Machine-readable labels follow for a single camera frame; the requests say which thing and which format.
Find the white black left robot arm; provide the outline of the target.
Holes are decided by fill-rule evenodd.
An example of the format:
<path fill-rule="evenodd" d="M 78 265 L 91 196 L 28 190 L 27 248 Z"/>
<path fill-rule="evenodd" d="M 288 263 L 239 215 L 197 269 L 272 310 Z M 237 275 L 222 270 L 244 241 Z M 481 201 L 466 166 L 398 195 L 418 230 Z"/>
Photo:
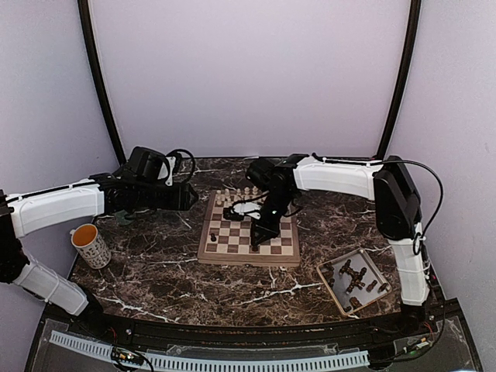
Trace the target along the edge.
<path fill-rule="evenodd" d="M 198 200 L 198 194 L 190 177 L 181 181 L 174 178 L 183 159 L 196 165 L 192 153 L 184 149 L 162 154 L 137 146 L 112 173 L 95 174 L 73 184 L 24 195 L 2 194 L 2 283 L 15 284 L 79 317 L 80 327 L 93 338 L 104 337 L 109 332 L 109 320 L 95 309 L 98 301 L 23 251 L 21 239 L 49 226 L 121 211 L 187 211 Z"/>

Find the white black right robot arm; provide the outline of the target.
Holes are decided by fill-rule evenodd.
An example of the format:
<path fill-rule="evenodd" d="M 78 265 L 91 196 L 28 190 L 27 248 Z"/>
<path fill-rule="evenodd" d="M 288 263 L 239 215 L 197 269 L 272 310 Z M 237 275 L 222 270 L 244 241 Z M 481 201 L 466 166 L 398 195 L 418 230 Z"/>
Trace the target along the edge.
<path fill-rule="evenodd" d="M 365 198 L 375 204 L 379 233 L 394 253 L 401 285 L 401 314 L 396 330 L 412 336 L 424 326 L 429 296 L 425 234 L 431 224 L 422 222 L 421 197 L 407 167 L 437 173 L 416 161 L 390 156 L 386 160 L 339 160 L 316 154 L 292 154 L 274 164 L 260 158 L 250 164 L 246 179 L 265 194 L 252 214 L 250 244 L 258 247 L 280 233 L 280 221 L 303 191 L 330 191 Z"/>

